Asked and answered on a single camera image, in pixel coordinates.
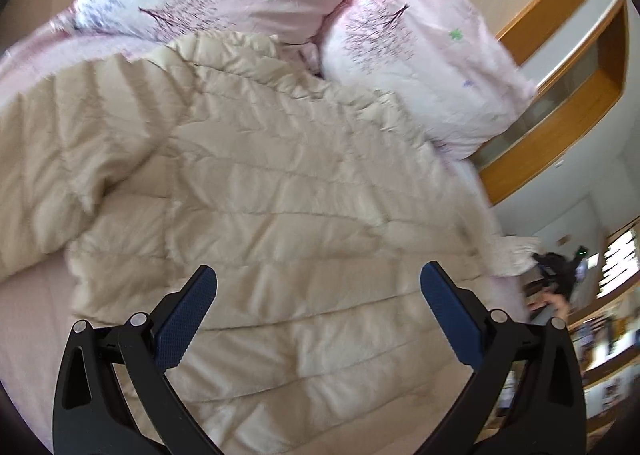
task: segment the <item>printed tree pattern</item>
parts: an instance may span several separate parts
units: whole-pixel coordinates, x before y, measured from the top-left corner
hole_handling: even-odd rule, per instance
[[[364,72],[381,63],[408,60],[415,37],[402,16],[409,8],[389,8],[383,0],[365,0],[345,22],[344,47]]]
[[[206,29],[226,29],[212,0],[167,0],[160,8],[138,8],[156,23],[155,39],[170,42],[182,34]]]

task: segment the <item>bed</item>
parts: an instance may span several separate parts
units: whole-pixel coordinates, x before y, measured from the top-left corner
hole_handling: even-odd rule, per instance
[[[0,7],[7,1],[0,0]],[[104,52],[103,47],[97,47],[98,55]],[[148,43],[142,44],[139,54],[149,48]],[[30,49],[18,47],[13,52],[30,52]],[[26,78],[30,71],[23,73]],[[484,192],[470,165],[463,163],[453,168],[482,198]],[[518,298],[514,280],[498,283],[502,297],[508,301]],[[0,381],[7,389],[0,391],[0,425],[3,429],[5,424],[11,425],[11,434],[0,437],[3,453],[40,455],[48,453],[45,446],[51,446],[50,411],[46,403],[52,401],[63,343],[73,321],[68,302],[75,284],[59,253],[0,285]],[[30,319],[33,316],[38,316],[38,320]],[[58,340],[45,336],[44,329],[54,330]],[[39,441],[30,435],[30,429]]]

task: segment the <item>white wall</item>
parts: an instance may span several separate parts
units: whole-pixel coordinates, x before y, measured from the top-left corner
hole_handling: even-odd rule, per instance
[[[607,174],[612,161],[619,158],[628,145],[640,109],[640,16],[630,0],[627,2],[629,62],[622,98],[587,135],[564,153],[561,164],[549,166],[494,207],[505,233],[531,235],[556,220],[589,194],[594,183]],[[637,130],[637,142],[640,128],[634,130]],[[640,152],[636,154],[631,161],[635,161],[640,170]],[[628,164],[629,159],[625,158],[625,162]],[[606,214],[609,220],[618,220],[610,212]]]
[[[605,174],[591,186],[591,198],[608,234],[622,228],[640,214],[640,194],[626,167],[613,160]]]
[[[629,395],[632,388],[635,377],[640,375],[640,363],[631,365],[620,371],[618,374],[606,379],[589,390],[584,392],[584,400],[587,405],[587,417],[593,417],[598,415],[602,411],[602,400],[604,398],[604,392],[608,385],[610,385],[616,378],[619,379],[621,385],[622,395],[625,397]]]
[[[626,142],[622,159],[629,172],[631,182],[640,193],[640,114],[636,117],[636,124],[631,130],[628,142]]]
[[[535,236],[540,238],[546,251],[572,258],[580,245],[588,248],[590,254],[597,253],[600,249],[601,230],[598,213],[591,197],[587,196],[536,232]],[[564,245],[558,245],[559,239],[566,235],[570,235],[571,239]]]

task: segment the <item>quilted comforter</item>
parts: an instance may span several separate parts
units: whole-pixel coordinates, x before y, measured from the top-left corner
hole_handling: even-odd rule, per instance
[[[468,378],[422,265],[487,305],[486,275],[515,268],[393,95],[313,77],[265,36],[195,34],[43,80],[0,112],[0,178],[0,279],[66,247],[94,326],[216,270],[168,377],[229,454],[416,448]]]

